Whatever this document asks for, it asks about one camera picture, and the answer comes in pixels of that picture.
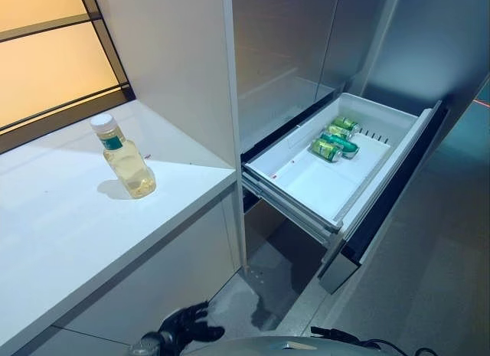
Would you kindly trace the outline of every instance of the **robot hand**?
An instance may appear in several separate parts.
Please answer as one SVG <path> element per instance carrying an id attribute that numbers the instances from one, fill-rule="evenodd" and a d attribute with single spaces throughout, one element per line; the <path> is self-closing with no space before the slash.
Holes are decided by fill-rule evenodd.
<path id="1" fill-rule="evenodd" d="M 224 335 L 223 327 L 210 327 L 206 321 L 198 322 L 207 316 L 208 306 L 208 302 L 202 302 L 179 310 L 163 321 L 158 333 L 170 335 L 175 355 L 192 341 L 213 342 Z"/>
<path id="2" fill-rule="evenodd" d="M 129 349 L 130 355 L 179 356 L 192 341 L 212 342 L 224 334 L 223 327 L 210 327 L 204 319 L 208 302 L 190 306 L 167 317 L 157 332 L 145 334 Z"/>

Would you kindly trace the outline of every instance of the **can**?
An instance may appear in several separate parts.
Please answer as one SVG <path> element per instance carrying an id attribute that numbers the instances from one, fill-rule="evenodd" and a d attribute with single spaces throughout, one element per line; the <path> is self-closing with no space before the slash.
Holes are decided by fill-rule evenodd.
<path id="1" fill-rule="evenodd" d="M 340 126 L 336 126 L 336 125 L 332 125 L 332 124 L 327 126 L 325 128 L 325 131 L 328 134 L 338 136 L 338 137 L 345 139 L 345 140 L 350 140 L 352 138 L 352 136 L 354 135 L 350 130 L 347 130 L 347 129 L 341 128 Z"/>
<path id="2" fill-rule="evenodd" d="M 312 142 L 312 152 L 329 162 L 337 162 L 342 156 L 341 147 L 330 144 L 323 139 L 315 139 Z"/>
<path id="3" fill-rule="evenodd" d="M 351 159 L 359 152 L 359 146 L 357 144 L 342 139 L 339 136 L 334 136 L 333 134 L 323 132 L 320 138 L 330 144 L 342 147 L 342 155 L 345 158 Z"/>
<path id="4" fill-rule="evenodd" d="M 358 123 L 343 116 L 337 116 L 332 124 L 350 130 L 353 134 L 361 131 L 361 127 Z"/>

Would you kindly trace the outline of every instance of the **stainless steel panel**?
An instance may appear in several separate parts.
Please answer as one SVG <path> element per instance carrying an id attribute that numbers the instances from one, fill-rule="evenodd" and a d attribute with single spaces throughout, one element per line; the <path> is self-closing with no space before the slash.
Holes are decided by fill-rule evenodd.
<path id="1" fill-rule="evenodd" d="M 358 268 L 358 264 L 351 262 L 340 253 L 328 264 L 327 270 L 320 276 L 320 285 L 328 293 L 334 293 Z"/>
<path id="2" fill-rule="evenodd" d="M 445 100 L 447 131 L 488 76 L 489 2 L 400 0 L 363 96 L 413 114 Z"/>
<path id="3" fill-rule="evenodd" d="M 361 70 L 385 2 L 338 0 L 325 54 L 322 84 L 337 88 Z"/>
<path id="4" fill-rule="evenodd" d="M 241 152 L 314 103 L 335 3 L 233 0 Z"/>

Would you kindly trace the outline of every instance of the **kitchen counter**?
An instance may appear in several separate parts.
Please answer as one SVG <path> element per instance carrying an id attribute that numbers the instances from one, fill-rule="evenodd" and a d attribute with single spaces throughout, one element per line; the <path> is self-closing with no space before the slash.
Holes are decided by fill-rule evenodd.
<path id="1" fill-rule="evenodd" d="M 233 168 L 139 101 L 111 113 L 155 173 L 157 188 L 142 199 L 116 180 L 87 120 L 0 155 L 2 355 L 236 181 Z"/>

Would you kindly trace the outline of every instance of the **yellow liquid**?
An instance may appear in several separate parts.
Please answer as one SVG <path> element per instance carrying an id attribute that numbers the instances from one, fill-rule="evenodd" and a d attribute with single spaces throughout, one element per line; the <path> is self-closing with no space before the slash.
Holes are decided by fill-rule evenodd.
<path id="1" fill-rule="evenodd" d="M 146 166 L 135 143 L 126 140 L 119 127 L 111 132 L 99 134 L 101 139 L 114 136 L 119 137 L 122 147 L 113 150 L 104 149 L 105 159 L 133 198 L 145 197 L 156 188 L 152 171 Z"/>

